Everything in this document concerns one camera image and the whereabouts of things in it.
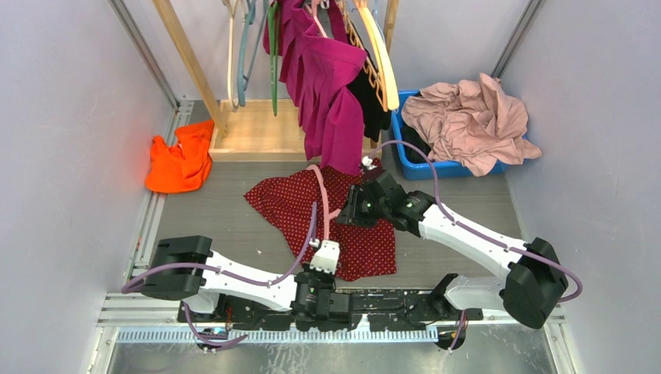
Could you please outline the red dotted garment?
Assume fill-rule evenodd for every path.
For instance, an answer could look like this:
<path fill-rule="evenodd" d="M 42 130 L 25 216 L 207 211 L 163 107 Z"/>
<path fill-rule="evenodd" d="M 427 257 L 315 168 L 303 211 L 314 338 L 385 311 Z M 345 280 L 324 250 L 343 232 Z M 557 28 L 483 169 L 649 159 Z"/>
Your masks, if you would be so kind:
<path fill-rule="evenodd" d="M 320 168 L 330 200 L 330 211 L 340 210 L 351 185 L 361 182 L 330 166 Z M 268 178 L 244 195 L 247 203 L 284 236 L 297 256 L 306 237 L 312 205 L 317 204 L 315 236 L 323 239 L 323 207 L 316 176 L 306 169 L 286 177 Z M 391 275 L 397 272 L 395 234 L 392 224 L 380 220 L 372 228 L 330 223 L 330 240 L 341 254 L 337 276 L 344 281 Z"/>

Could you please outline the pink plastic hanger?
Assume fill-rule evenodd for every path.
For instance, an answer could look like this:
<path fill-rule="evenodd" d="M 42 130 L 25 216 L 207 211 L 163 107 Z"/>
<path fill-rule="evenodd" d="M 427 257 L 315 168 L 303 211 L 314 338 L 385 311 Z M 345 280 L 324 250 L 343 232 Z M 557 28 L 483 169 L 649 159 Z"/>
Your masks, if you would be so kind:
<path fill-rule="evenodd" d="M 306 168 L 306 170 L 312 171 L 316 176 L 323 207 L 323 240 L 329 240 L 331 238 L 331 221 L 336 218 L 341 211 L 331 211 L 330 209 L 330 200 L 328 197 L 327 189 L 324 185 L 323 175 L 320 168 L 315 164 L 311 164 Z"/>

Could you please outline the black skirt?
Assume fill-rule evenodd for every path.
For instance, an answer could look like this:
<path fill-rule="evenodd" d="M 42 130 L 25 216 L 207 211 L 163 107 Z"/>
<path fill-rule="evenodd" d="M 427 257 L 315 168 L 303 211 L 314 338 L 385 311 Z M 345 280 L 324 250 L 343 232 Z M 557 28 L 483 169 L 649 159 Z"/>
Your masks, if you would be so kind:
<path fill-rule="evenodd" d="M 391 112 L 384 111 L 378 100 L 376 89 L 369 83 L 369 75 L 363 70 L 365 62 L 371 61 L 369 53 L 361 47 L 351 44 L 350 33 L 346 33 L 347 69 L 345 70 L 345 86 L 348 92 L 343 96 L 341 111 L 346 121 L 345 129 L 359 146 L 359 133 L 377 142 L 382 130 L 391 125 Z"/>

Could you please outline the magenta skirt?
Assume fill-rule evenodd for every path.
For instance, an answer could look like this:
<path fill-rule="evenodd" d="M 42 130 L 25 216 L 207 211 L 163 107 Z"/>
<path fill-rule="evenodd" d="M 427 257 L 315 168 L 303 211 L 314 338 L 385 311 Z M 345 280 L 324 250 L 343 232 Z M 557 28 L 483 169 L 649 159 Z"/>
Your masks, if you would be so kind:
<path fill-rule="evenodd" d="M 331 37 L 318 27 L 301 1 L 279 1 L 279 80 L 299 110 L 306 158 L 320 159 L 347 175 L 357 175 L 362 159 L 362 108 L 348 86 L 362 71 L 366 52 L 352 45 L 338 5 L 328 9 Z"/>

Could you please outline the light blue hanger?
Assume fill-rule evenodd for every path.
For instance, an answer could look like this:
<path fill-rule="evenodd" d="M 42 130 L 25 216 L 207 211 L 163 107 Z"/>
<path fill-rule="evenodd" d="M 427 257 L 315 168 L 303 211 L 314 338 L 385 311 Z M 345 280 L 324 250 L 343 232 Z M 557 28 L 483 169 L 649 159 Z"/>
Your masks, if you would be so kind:
<path fill-rule="evenodd" d="M 382 26 L 380 25 L 380 23 L 379 23 L 380 1 L 379 1 L 379 0 L 372 0 L 372 1 L 369 1 L 368 9 L 369 9 L 370 14 L 371 14 L 372 17 L 374 18 L 374 21 L 375 21 L 375 23 L 376 23 L 376 28 L 377 28 L 378 31 L 380 32 L 380 36 L 381 36 L 381 38 L 382 38 L 383 40 L 385 40 L 383 27 L 382 27 Z"/>

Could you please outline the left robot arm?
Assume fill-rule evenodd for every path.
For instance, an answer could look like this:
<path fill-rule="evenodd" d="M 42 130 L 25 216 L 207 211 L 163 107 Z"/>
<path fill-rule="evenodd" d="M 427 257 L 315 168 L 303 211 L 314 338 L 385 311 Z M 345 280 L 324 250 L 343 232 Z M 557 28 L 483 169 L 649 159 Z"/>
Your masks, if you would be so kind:
<path fill-rule="evenodd" d="M 189 310 L 216 322 L 227 312 L 232 296 L 285 312 L 305 322 L 348 323 L 351 296 L 334 286 L 340 247 L 330 240 L 311 239 L 312 256 L 299 273 L 269 273 L 237 263 L 211 249 L 211 238 L 201 235 L 159 241 L 147 275 L 136 289 L 147 297 L 183 301 Z"/>

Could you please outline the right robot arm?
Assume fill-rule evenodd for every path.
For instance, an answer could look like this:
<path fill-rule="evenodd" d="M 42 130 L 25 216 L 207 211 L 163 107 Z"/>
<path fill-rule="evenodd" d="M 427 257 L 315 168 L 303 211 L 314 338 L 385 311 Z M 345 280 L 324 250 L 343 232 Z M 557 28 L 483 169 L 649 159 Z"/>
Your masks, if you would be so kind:
<path fill-rule="evenodd" d="M 505 311 L 520 324 L 540 329 L 569 287 L 553 246 L 501 235 L 471 221 L 428 193 L 407 192 L 380 168 L 352 185 L 336 222 L 371 228 L 381 221 L 396 230 L 440 243 L 478 263 L 488 277 L 447 274 L 434 288 L 433 310 L 453 319 L 466 309 Z"/>

